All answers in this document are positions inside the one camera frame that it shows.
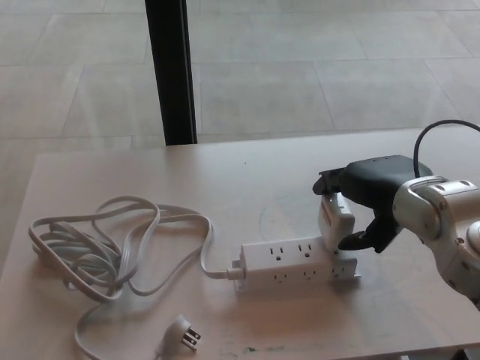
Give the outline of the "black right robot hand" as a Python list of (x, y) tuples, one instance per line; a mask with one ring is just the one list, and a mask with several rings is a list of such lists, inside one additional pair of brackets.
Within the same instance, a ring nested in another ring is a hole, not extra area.
[(403, 183), (414, 178), (413, 159), (399, 154), (358, 160), (344, 168), (322, 171), (313, 185), (316, 195), (341, 193), (374, 213), (365, 230), (340, 240), (339, 249), (373, 248), (378, 254), (383, 252), (403, 229), (393, 215), (395, 194)]

